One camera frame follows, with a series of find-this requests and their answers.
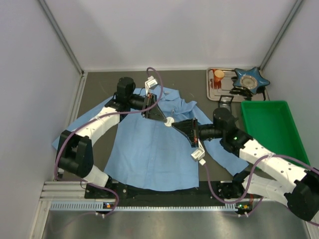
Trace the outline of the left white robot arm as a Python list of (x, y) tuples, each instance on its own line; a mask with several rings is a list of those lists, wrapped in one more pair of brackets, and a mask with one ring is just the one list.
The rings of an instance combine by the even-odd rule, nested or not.
[(65, 130), (59, 139), (57, 167), (82, 180), (105, 188), (109, 176), (94, 164), (93, 146), (110, 128), (120, 123), (130, 113), (141, 113), (146, 119), (168, 122), (158, 106), (159, 97), (150, 93), (158, 85), (150, 76), (145, 82), (146, 95), (134, 94), (135, 82), (122, 77), (111, 100), (83, 126), (73, 131)]

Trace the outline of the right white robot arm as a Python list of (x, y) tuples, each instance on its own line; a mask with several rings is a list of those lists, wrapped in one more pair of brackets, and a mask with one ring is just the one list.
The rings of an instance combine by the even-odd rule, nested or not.
[(279, 202), (298, 218), (311, 223), (319, 212), (319, 171), (290, 156), (271, 152), (235, 122), (228, 109), (217, 108), (211, 124), (200, 125), (197, 119), (187, 119), (171, 126), (195, 148), (191, 156), (201, 165), (205, 165), (202, 142), (220, 139), (225, 151), (253, 165), (250, 173), (237, 175), (244, 194)]

